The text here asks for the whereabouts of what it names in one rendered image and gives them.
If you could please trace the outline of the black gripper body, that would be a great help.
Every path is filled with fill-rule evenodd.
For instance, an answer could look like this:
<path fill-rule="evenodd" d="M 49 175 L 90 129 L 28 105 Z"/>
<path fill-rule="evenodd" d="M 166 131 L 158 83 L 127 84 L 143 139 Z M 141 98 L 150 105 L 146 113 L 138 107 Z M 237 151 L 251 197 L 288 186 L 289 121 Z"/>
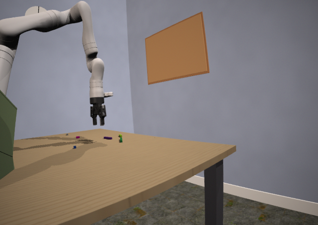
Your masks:
<path fill-rule="evenodd" d="M 90 104 L 93 104 L 93 108 L 97 108 L 100 112 L 100 105 L 104 103 L 104 97 L 92 97 L 90 98 Z"/>

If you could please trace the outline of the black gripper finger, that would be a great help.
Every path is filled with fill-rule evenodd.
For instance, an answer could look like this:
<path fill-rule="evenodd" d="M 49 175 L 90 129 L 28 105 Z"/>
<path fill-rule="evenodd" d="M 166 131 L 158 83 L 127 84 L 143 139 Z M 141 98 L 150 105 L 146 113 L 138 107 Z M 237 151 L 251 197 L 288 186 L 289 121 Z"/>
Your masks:
<path fill-rule="evenodd" d="M 104 118 L 106 117 L 105 105 L 100 105 L 100 112 L 98 112 L 98 109 L 96 107 L 95 107 L 95 111 L 100 117 L 100 125 L 104 126 Z"/>
<path fill-rule="evenodd" d="M 97 114 L 94 113 L 93 106 L 90 107 L 90 116 L 92 117 L 93 125 L 97 125 Z"/>

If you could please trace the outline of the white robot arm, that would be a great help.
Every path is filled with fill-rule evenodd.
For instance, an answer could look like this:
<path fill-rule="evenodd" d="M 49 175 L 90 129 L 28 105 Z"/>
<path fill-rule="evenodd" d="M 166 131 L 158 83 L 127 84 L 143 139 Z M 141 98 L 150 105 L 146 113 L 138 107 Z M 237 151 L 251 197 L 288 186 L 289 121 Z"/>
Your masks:
<path fill-rule="evenodd" d="M 30 30 L 49 32 L 81 21 L 83 22 L 82 44 L 86 64 L 92 73 L 89 81 L 89 96 L 90 98 L 113 96 L 113 92 L 104 93 L 103 91 L 104 63 L 102 59 L 97 58 L 98 49 L 93 34 L 91 10 L 84 1 L 79 1 L 72 8 L 62 12 L 48 10 L 0 20 L 0 90 L 5 96 L 19 37 L 22 33 Z"/>

